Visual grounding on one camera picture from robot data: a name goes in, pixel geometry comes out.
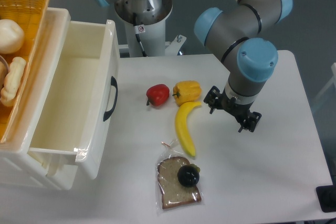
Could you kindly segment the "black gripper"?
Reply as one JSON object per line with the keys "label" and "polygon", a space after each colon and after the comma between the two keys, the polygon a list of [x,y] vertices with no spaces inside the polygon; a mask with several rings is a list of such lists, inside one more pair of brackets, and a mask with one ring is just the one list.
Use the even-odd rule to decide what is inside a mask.
{"label": "black gripper", "polygon": [[251,103],[238,104],[235,97],[228,97],[225,90],[220,93],[216,86],[212,86],[205,96],[203,102],[210,108],[209,113],[212,114],[215,110],[224,110],[232,115],[240,124],[239,133],[242,130],[254,132],[257,127],[262,114],[259,112],[250,112]]}

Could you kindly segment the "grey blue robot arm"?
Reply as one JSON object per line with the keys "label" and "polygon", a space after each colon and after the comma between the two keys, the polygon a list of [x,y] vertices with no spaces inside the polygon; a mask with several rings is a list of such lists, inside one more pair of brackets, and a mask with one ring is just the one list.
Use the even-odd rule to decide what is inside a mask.
{"label": "grey blue robot arm", "polygon": [[[132,57],[163,56],[165,21],[172,10],[171,0],[97,0],[113,5],[127,32]],[[253,132],[261,114],[251,105],[271,77],[278,61],[275,46],[259,38],[266,28],[287,17],[293,0],[236,0],[230,13],[213,7],[196,20],[194,34],[229,71],[223,91],[212,87],[204,101],[211,110],[232,115],[242,130]]]}

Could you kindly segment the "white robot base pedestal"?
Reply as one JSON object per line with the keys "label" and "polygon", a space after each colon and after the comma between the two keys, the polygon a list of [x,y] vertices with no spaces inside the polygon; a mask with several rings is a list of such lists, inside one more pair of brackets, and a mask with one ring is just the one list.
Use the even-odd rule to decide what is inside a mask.
{"label": "white robot base pedestal", "polygon": [[182,54],[185,36],[166,41],[166,20],[173,9],[172,0],[118,0],[114,9],[123,21],[130,57]]}

